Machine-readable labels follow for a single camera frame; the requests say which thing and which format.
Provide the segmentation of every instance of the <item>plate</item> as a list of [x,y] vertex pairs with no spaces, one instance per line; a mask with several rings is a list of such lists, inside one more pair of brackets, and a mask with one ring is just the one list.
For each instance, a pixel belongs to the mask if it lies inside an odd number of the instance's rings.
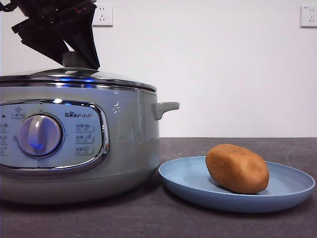
[[158,170],[164,185],[177,196],[209,208],[245,213],[281,211],[305,201],[315,186],[314,179],[289,166],[266,162],[269,183],[256,194],[226,190],[207,170],[205,156],[175,159]]

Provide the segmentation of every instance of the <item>brown potato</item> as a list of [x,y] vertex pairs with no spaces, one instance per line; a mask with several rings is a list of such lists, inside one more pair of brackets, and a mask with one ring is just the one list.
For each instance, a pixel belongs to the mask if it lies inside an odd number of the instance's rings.
[[269,173],[265,161],[252,151],[230,144],[209,150],[206,166],[212,178],[234,192],[252,194],[266,189]]

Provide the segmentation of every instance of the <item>gray countertop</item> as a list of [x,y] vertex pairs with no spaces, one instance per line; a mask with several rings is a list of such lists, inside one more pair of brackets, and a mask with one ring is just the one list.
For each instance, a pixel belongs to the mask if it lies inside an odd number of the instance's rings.
[[[231,143],[317,180],[317,138],[163,138],[165,161],[206,155]],[[0,203],[1,238],[210,238],[317,237],[317,189],[302,204],[280,212],[243,214],[191,204],[167,190],[156,172],[142,187],[72,205]]]

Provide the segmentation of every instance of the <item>cooker handle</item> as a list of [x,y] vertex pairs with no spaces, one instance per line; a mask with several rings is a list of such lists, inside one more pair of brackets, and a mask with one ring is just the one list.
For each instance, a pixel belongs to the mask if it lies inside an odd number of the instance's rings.
[[164,113],[177,109],[179,109],[179,103],[177,102],[155,103],[154,119],[160,120]]

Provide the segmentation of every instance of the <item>electrical outlet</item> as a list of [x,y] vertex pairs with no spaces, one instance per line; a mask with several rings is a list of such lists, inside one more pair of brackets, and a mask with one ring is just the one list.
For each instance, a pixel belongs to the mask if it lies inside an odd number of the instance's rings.
[[93,26],[113,26],[113,5],[97,0]]
[[317,27],[317,6],[301,7],[301,26]]

